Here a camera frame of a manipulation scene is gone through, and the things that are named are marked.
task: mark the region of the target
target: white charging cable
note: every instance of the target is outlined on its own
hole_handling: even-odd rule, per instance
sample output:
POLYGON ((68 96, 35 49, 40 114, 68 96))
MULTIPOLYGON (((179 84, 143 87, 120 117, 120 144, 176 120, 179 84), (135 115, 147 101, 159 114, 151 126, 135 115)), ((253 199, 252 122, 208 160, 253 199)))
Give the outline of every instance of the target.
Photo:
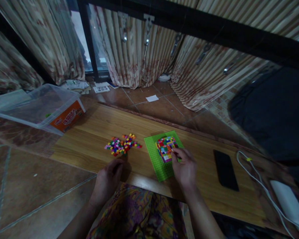
POLYGON ((292 222, 291 220, 289 220, 288 218, 286 218, 286 216, 281 212, 280 208, 275 204, 275 202, 273 201, 273 199, 271 198, 270 196, 270 193, 268 191, 268 189, 262 184, 262 179, 261 179, 261 176, 260 174, 258 173, 258 171, 256 170, 256 168, 254 167, 253 163, 251 162, 251 160, 249 160, 251 166, 253 167, 253 169, 255 170, 255 172, 258 174, 258 177, 259 177, 259 180, 257 178, 255 178, 253 175, 250 174, 250 172, 242 165, 242 163, 239 161, 239 153, 241 153, 244 157, 246 157, 246 159, 248 159, 248 157, 241 151, 238 151, 237 152, 237 161, 238 163, 243 167, 244 170, 246 170, 246 172, 249 174, 249 176, 251 176, 253 179, 255 179, 262 187, 263 189, 265 190, 266 194, 267 194, 267 197, 270 199, 272 205, 274 206, 274 208, 276 209, 276 211, 278 212, 278 215, 280 217, 280 220, 282 222, 282 225, 283 227, 286 229, 286 231, 288 232, 288 234, 291 236, 292 239, 295 239, 291 233, 289 232, 288 228, 286 227, 283 219, 281 216, 283 216, 287 221, 291 222, 292 224, 294 224, 295 226, 297 226, 297 228, 299 227, 298 224, 292 222))

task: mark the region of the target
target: black fabric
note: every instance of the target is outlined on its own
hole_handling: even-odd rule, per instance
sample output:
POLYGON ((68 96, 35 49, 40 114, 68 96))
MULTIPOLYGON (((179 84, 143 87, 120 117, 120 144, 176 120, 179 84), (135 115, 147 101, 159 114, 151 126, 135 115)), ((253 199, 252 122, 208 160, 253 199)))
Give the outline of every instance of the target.
POLYGON ((245 86, 231 101, 233 120, 273 159, 299 159, 299 70, 283 67, 245 86))

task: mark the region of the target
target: patterned skirt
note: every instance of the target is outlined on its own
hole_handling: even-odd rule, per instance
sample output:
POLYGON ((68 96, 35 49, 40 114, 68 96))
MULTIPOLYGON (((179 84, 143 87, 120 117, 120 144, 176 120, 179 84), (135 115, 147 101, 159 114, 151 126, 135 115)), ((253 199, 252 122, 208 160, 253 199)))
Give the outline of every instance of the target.
POLYGON ((122 184, 87 238, 187 238, 187 235, 178 201, 122 184))

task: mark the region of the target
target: plastic container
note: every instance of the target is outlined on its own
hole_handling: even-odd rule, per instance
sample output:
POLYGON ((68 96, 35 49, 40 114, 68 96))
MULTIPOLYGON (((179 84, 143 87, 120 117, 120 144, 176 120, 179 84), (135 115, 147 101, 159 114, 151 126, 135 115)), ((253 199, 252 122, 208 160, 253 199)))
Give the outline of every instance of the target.
POLYGON ((85 112, 80 94, 45 84, 0 108, 0 117, 63 135, 85 112))

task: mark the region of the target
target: floral curtain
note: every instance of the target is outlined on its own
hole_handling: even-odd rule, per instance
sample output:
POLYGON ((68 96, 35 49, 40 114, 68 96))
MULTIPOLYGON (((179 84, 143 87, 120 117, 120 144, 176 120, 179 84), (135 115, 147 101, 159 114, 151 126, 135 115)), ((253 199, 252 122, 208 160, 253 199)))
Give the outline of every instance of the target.
POLYGON ((25 58, 0 33, 0 94, 18 89, 34 90, 43 83, 25 58))
MULTIPOLYGON (((194 7, 196 1, 180 4, 194 7)), ((122 42, 118 13, 91 4, 90 10, 92 34, 98 48, 104 50, 110 76, 115 84, 132 89, 148 87, 172 67, 177 56, 171 56, 177 34, 175 31, 153 25, 146 46, 145 21, 128 17, 127 41, 122 42)))
MULTIPOLYGON (((56 84, 66 79, 85 79, 77 35, 65 0, 0 0, 0 12, 56 84)), ((37 85, 39 82, 32 83, 33 87, 37 85)))
MULTIPOLYGON (((299 0, 200 0, 197 9, 299 40, 299 0)), ((237 61, 236 68, 230 74, 224 75, 226 66, 239 59, 241 52, 214 44, 197 66, 195 62, 207 43, 186 36, 171 75, 172 89, 183 105, 193 111, 202 109, 268 62, 251 55, 243 55, 237 61)))
MULTIPOLYGON (((268 32, 299 39, 299 0, 223 1, 186 0, 178 4, 237 21, 268 32)), ((198 111, 218 96, 257 71, 268 61, 212 44, 200 64, 196 61, 208 43, 185 36, 170 56, 176 32, 153 25, 150 44, 143 41, 145 22, 128 19, 128 40, 120 39, 116 12, 90 5, 94 35, 103 48, 112 80, 119 86, 150 86, 162 74, 171 74, 171 86, 187 108, 198 111), (223 71, 235 62, 228 75, 223 71)))

